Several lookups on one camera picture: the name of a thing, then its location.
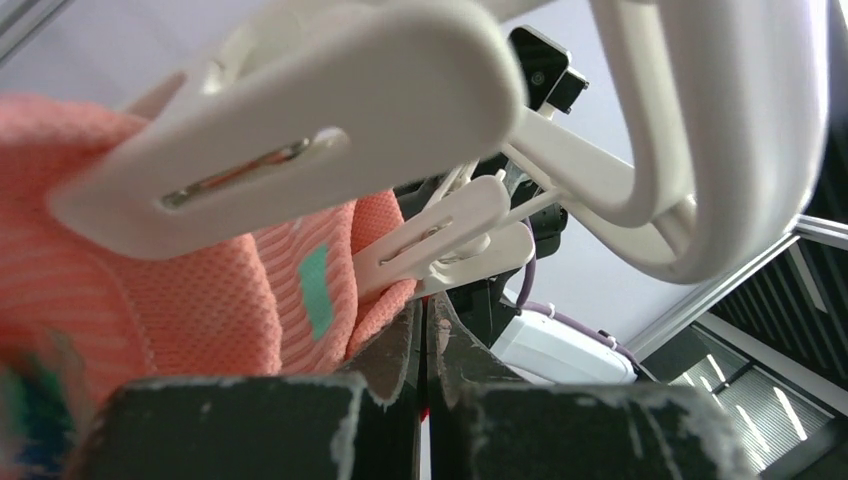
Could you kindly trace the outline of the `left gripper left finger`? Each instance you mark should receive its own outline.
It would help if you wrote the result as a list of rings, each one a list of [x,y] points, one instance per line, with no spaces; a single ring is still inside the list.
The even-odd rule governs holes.
[[[75,479],[415,479],[422,306],[326,375],[130,382],[71,457]]]

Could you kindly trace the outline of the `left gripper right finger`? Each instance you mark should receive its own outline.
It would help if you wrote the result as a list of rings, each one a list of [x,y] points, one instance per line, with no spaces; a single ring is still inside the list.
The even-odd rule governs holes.
[[[535,385],[499,361],[444,294],[426,303],[436,479],[751,479],[707,395],[652,382]]]

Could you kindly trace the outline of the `pink sock green patches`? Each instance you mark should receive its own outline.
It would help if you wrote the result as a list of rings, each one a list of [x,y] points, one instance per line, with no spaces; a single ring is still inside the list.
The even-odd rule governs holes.
[[[167,261],[109,252],[51,217],[48,191],[143,121],[1,101],[1,475],[57,479],[112,392],[160,375],[271,375],[282,328],[249,234]]]

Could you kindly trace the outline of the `white clip hanger frame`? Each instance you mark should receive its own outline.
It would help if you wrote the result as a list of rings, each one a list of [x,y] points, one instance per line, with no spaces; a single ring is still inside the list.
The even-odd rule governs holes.
[[[697,283],[805,208],[828,116],[824,1],[595,1],[624,162],[527,105],[498,1],[274,1],[127,108],[149,125],[52,215],[167,259],[495,153],[609,250]]]

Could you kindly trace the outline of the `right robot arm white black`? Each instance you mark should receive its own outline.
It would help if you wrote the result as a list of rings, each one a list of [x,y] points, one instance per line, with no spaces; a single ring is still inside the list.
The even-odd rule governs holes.
[[[568,222],[565,210],[513,162],[498,155],[482,175],[502,167],[504,184],[521,218],[508,232],[526,230],[534,242],[523,264],[448,290],[464,325],[514,372],[538,384],[632,384],[632,353],[604,331],[530,299],[537,261],[555,253]]]

